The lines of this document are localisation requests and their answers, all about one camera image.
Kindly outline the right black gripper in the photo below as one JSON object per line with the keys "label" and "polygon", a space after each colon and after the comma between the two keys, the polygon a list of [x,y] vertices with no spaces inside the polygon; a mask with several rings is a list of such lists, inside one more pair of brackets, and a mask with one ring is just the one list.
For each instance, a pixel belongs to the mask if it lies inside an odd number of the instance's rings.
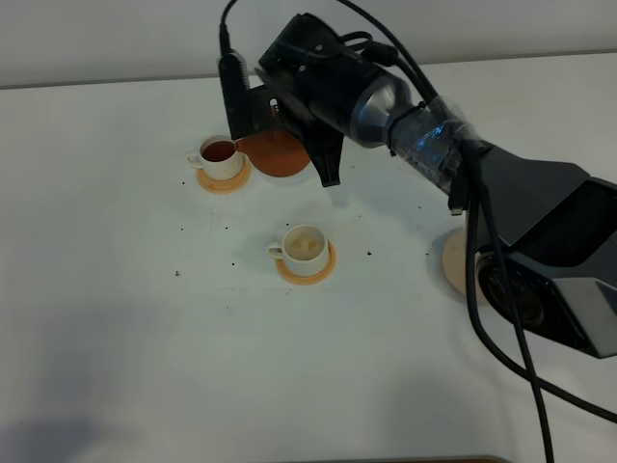
{"label": "right black gripper", "polygon": [[365,148],[386,143],[382,129],[360,129],[354,122],[362,95],[385,72],[317,16],[293,16],[256,71],[282,105],[283,120],[300,138],[323,187],[340,185],[344,137]]}

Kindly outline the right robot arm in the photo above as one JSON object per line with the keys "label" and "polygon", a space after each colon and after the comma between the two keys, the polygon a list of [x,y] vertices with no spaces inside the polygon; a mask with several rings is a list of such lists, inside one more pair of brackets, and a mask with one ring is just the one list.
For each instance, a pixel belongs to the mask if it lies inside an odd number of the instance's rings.
{"label": "right robot arm", "polygon": [[344,139],[386,147],[474,223],[488,301],[525,330],[597,358],[616,353],[616,187],[572,163],[518,157],[477,137],[394,47],[294,16],[258,75],[321,183],[339,184]]}

